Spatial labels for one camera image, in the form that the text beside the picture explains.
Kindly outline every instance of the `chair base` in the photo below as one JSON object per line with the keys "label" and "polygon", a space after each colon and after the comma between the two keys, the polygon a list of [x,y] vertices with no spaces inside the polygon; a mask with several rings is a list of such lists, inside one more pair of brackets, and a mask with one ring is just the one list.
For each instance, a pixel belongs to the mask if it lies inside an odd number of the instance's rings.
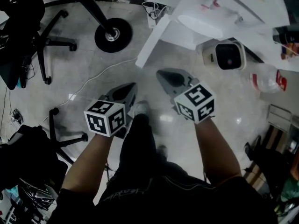
{"label": "chair base", "polygon": [[52,19],[52,21],[49,23],[49,25],[46,27],[44,32],[39,35],[36,34],[37,39],[37,56],[38,56],[38,62],[41,69],[41,74],[43,81],[45,84],[49,85],[52,83],[52,78],[46,76],[46,69],[45,69],[45,61],[44,61],[44,55],[43,55],[43,49],[46,46],[68,46],[70,51],[76,51],[77,50],[77,44],[74,42],[59,42],[59,41],[52,41],[48,38],[48,35],[50,31],[53,29],[54,25],[57,23],[58,19],[60,17],[66,18],[68,16],[68,12],[65,10],[60,10],[57,15]]}
{"label": "chair base", "polygon": [[55,125],[54,125],[54,116],[59,113],[58,108],[54,108],[50,110],[49,112],[49,119],[50,119],[50,139],[53,141],[56,145],[55,151],[58,155],[60,155],[63,159],[65,159],[70,164],[73,164],[74,161],[61,149],[62,147],[69,146],[71,144],[75,144],[78,142],[88,142],[88,135],[86,133],[83,133],[81,138],[67,140],[58,142],[56,139],[56,133],[55,133]]}

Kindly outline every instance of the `plastic bottle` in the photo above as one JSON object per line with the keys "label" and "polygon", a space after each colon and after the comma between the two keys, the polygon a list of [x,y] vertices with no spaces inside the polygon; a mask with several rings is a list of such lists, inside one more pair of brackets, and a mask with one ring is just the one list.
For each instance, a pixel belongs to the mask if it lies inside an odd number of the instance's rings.
{"label": "plastic bottle", "polygon": [[250,71],[251,85],[264,93],[276,93],[286,90],[287,80],[280,71],[270,64],[258,64]]}

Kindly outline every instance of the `desk leg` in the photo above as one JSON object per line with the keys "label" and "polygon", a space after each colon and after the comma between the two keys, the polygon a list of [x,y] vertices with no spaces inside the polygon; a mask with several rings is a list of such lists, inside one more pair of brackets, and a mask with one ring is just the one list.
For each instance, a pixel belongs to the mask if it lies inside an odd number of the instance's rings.
{"label": "desk leg", "polygon": [[123,50],[132,39],[130,24],[121,18],[108,19],[105,17],[95,0],[78,0],[98,21],[94,39],[102,51],[113,53]]}

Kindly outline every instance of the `chair wheel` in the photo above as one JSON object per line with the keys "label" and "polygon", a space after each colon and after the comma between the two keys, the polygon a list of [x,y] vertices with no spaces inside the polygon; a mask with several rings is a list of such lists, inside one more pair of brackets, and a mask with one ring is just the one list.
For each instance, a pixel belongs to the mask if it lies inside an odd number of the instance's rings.
{"label": "chair wheel", "polygon": [[52,111],[53,115],[57,115],[59,113],[59,109],[56,108],[56,107],[53,110],[51,110],[51,111]]}
{"label": "chair wheel", "polygon": [[62,17],[63,18],[66,18],[68,15],[69,15],[69,13],[67,12],[67,11],[64,11],[64,10],[62,10],[63,12],[61,13],[61,15],[62,15]]}
{"label": "chair wheel", "polygon": [[49,85],[51,83],[52,83],[52,78],[51,77],[46,78],[45,84]]}
{"label": "chair wheel", "polygon": [[88,134],[84,133],[81,138],[83,139],[82,141],[87,142],[88,141]]}
{"label": "chair wheel", "polygon": [[77,50],[77,45],[73,44],[72,46],[70,46],[70,51],[76,51]]}

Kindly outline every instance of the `red object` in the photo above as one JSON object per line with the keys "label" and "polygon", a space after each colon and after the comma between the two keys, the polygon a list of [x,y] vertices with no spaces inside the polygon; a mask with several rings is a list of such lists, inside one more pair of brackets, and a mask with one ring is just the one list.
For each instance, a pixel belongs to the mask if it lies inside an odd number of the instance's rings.
{"label": "red object", "polygon": [[283,89],[283,91],[286,90],[287,80],[281,76],[279,71],[277,71],[276,74],[276,83],[281,87],[281,89]]}
{"label": "red object", "polygon": [[214,0],[213,4],[214,4],[215,7],[220,7],[220,5],[218,4],[217,0]]}
{"label": "red object", "polygon": [[252,83],[254,87],[259,90],[258,85],[257,85],[257,74],[252,74]]}

